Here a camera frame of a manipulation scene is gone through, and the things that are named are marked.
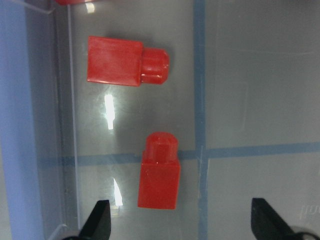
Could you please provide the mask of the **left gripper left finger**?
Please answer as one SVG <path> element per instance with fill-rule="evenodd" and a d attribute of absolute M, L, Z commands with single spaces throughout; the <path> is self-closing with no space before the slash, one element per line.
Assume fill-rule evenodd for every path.
<path fill-rule="evenodd" d="M 78 237 L 84 240 L 108 240 L 111 235 L 109 200 L 96 202 Z"/>

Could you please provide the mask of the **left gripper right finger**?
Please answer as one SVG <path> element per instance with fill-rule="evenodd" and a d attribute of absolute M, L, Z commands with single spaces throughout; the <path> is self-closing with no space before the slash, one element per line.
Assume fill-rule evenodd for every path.
<path fill-rule="evenodd" d="M 264 198 L 252 198 L 250 226 L 257 240 L 300 239 Z"/>

